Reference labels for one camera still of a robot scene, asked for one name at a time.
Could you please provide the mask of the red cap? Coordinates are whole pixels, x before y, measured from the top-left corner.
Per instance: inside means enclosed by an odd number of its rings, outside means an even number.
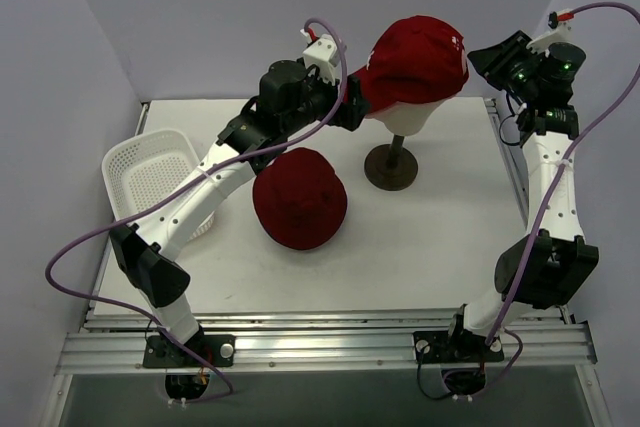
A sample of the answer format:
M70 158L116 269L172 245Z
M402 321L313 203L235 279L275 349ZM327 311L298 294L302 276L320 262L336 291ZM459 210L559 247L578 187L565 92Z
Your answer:
M396 104L421 105L457 95L469 79L463 35L438 18L394 22L354 75L373 117Z

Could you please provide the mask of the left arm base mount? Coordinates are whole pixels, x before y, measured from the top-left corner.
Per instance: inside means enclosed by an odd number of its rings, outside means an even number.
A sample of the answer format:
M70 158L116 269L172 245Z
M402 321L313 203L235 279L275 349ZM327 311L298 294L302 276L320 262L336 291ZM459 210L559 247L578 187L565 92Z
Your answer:
M165 371L162 389L170 402L186 407L235 393L222 372L234 365L235 336L200 331L182 348L164 334L155 334L147 336L145 343L141 366Z

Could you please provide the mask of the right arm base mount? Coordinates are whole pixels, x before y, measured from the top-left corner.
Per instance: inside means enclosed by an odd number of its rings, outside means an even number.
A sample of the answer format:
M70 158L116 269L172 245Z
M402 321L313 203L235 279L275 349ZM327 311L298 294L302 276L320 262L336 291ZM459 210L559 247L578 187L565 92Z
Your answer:
M460 397L470 400L487 386L487 366L505 359L499 338L487 346L483 336L463 328L462 315L458 314L446 330L418 330L413 332L412 338L417 364L416 383L421 394L430 401ZM440 368L443 393L431 394L423 385L422 368L427 365L447 365Z

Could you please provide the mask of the dark red knit hat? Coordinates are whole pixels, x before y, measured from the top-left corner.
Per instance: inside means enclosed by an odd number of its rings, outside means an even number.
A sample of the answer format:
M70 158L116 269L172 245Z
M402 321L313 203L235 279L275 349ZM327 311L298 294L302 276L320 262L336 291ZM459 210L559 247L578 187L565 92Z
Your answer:
M264 231L297 251L318 248L340 229L348 197L319 152L296 148L276 158L253 182L252 201Z

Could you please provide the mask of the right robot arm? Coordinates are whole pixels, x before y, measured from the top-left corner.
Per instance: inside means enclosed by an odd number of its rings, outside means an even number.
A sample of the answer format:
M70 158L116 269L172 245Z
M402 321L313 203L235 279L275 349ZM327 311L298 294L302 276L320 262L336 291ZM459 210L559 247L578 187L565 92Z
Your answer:
M480 338L491 344L514 319L567 304L599 262L580 225L574 180L580 127L570 100L585 52L558 34L532 39L518 31L468 59L518 105L528 217L524 236L499 256L493 287L463 305L443 337L447 353L459 360L479 349Z

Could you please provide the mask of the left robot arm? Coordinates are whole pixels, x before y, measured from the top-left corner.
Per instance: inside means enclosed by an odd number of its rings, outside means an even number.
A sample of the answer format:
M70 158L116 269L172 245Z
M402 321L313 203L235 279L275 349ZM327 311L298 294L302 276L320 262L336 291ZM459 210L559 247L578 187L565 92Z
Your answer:
M176 262L191 235L281 155L299 131L311 124L354 131L368 109L355 75L330 83L315 64L277 61L260 79L258 94L228 122L167 201L110 230L117 264L164 329L166 355L177 365L194 364L202 352L202 328L186 296L190 276Z

